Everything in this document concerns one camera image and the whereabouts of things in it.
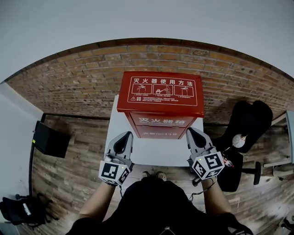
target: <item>person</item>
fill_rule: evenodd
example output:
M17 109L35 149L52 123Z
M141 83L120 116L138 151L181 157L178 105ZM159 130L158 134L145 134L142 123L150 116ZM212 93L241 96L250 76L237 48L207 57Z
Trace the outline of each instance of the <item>person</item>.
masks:
M216 177L203 180L202 187L206 213L194 207L183 189L166 181L164 173L151 176L143 172L141 180L127 188L116 211L103 222L115 190L115 185L103 182L83 205L80 219L67 235L253 234L231 214L231 205Z

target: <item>brick wall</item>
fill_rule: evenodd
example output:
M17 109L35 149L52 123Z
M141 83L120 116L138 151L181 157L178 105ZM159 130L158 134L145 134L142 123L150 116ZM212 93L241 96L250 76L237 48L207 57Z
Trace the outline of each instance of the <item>brick wall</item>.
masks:
M205 123L228 123L238 100L274 117L294 110L294 80L246 54L176 39L121 39L72 48L18 71L7 83L46 113L109 117L124 71L200 74Z

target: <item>wooden floor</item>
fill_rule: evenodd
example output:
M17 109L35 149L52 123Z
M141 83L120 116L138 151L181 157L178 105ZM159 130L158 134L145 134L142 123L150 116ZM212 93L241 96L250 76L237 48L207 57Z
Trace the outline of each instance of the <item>wooden floor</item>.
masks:
M50 212L58 221L42 225L34 231L26 225L18 226L21 235L63 235L67 233L84 202L95 192L101 180L98 178L103 159L108 121L47 116L45 124L55 130L70 133L71 140L64 159L46 156L35 150L33 161L33 191L41 192L53 200ZM206 127L211 138L221 136L224 127ZM284 159L289 155L288 136L284 128L270 128L244 154L244 168L253 167L255 161L262 164ZM139 180L142 171L163 171L167 178L180 186L188 197L201 187L193 187L193 175L187 168L135 165L123 185L124 190ZM255 234L273 234L278 223L294 208L294 187L291 180L279 181L270 168L263 170L260 184L253 186L253 176L242 174L240 186L234 193L226 193L237 219ZM116 189L107 218L120 201ZM193 204L204 210L203 195L195 196Z

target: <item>person's arm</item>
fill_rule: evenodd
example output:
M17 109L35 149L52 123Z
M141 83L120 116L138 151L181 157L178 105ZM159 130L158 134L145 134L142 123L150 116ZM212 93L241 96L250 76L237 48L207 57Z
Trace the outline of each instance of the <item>person's arm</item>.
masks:
M203 190L209 188L212 184L210 179L201 181ZM217 181L207 191L204 192L204 203L207 214L220 215L223 213L231 213L232 208L229 201L226 199L223 191L221 190Z
M91 217L102 222L108 210L115 187L102 182L96 192L82 206L79 217Z

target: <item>red fire extinguisher box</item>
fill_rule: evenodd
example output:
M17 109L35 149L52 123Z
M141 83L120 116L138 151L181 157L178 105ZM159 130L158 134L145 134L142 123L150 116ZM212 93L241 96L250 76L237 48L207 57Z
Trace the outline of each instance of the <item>red fire extinguisher box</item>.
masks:
M199 75L125 72L117 106L139 138L180 139L204 117Z

